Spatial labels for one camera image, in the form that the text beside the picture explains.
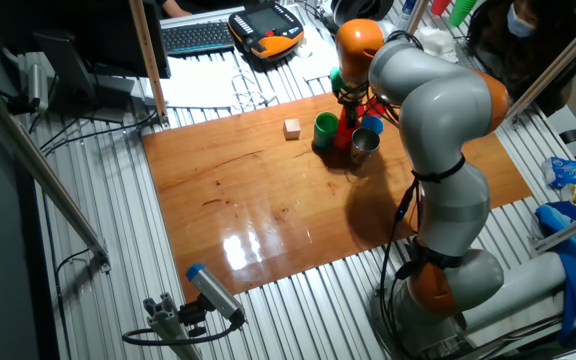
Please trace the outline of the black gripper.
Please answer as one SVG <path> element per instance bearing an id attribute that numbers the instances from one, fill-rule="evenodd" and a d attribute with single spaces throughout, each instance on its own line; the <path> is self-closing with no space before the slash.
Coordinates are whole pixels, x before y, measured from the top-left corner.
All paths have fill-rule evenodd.
<path id="1" fill-rule="evenodd" d="M 364 100 L 366 92 L 363 90 L 347 91 L 342 89 L 340 91 L 340 104 L 349 110 L 349 116 L 346 117 L 346 128 L 354 129 L 356 122 L 359 119 L 359 112 L 364 108 Z"/>

